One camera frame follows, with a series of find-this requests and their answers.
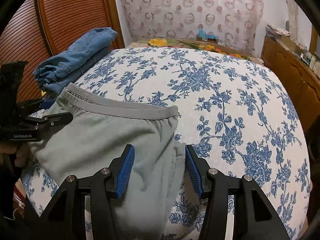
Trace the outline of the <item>grey-green shorts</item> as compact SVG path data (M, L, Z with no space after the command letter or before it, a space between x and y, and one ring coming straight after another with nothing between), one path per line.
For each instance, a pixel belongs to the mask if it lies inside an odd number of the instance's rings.
M117 163L118 228L138 239L160 239L185 171L185 144L174 138L178 108L107 99L70 83L47 115L66 112L72 121L31 143L33 156L57 184Z

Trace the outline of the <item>folded blue jeans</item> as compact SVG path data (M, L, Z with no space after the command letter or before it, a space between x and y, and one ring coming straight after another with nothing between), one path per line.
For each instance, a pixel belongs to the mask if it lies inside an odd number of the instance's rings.
M39 89L61 93L108 53L116 36L110 27L92 29L67 50L41 62L33 72Z

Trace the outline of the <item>brown louvered wardrobe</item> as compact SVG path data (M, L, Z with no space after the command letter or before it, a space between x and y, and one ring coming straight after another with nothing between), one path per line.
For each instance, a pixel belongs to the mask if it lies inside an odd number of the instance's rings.
M116 0L25 0L1 34L1 63L26 61L17 100L38 98L33 71L93 28L111 27L124 48Z

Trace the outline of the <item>blue floral white quilt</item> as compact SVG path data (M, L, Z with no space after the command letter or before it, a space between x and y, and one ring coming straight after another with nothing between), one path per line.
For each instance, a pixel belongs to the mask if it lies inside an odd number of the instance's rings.
M108 53L76 85L105 98L176 105L175 139L229 176L251 175L289 237L303 234L308 150L293 103L271 70L204 50L125 48Z

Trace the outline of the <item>long wooden cabinet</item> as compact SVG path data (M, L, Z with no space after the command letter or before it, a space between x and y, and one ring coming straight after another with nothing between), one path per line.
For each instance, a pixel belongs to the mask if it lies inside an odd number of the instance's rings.
M319 79L310 68L285 50L278 42L265 36L261 52L264 65L281 81L307 132L319 116Z

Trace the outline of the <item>box with blue item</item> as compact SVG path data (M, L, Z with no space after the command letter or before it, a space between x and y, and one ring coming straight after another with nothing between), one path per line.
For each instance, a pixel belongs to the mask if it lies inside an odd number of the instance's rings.
M217 43L219 38L214 34L206 33L203 29L199 29L196 35L196 40Z

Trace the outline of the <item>colourful flower blanket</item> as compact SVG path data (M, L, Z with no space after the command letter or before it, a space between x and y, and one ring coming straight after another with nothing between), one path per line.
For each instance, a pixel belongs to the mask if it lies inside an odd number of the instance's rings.
M140 47L169 47L169 48L187 48L195 50L206 50L216 52L225 55L231 55L233 57L249 60L254 63L264 65L263 60L256 58L255 56L233 48L228 48L217 43L196 41L196 40L183 40L183 39L170 39L170 38L152 38L146 40L139 40L132 42L127 48L140 48Z

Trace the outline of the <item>stack of papers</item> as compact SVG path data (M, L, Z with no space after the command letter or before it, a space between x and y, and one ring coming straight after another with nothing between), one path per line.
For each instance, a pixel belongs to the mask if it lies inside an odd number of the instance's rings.
M269 23L265 26L265 30L266 30L266 35L273 39L279 39L282 36L286 36L286 37L291 36L289 31L282 28L278 28L275 25L272 25Z

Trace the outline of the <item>patterned lace curtain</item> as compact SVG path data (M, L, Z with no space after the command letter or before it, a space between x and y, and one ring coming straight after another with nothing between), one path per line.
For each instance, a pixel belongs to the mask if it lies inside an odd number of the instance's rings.
M134 41L195 39L212 34L222 44L253 54L264 0L121 0Z

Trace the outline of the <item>tied beige side curtain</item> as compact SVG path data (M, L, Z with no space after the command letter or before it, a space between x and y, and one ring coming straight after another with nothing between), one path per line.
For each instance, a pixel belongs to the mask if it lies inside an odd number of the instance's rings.
M286 0L289 14L289 32L291 37L298 36L298 5L294 0Z

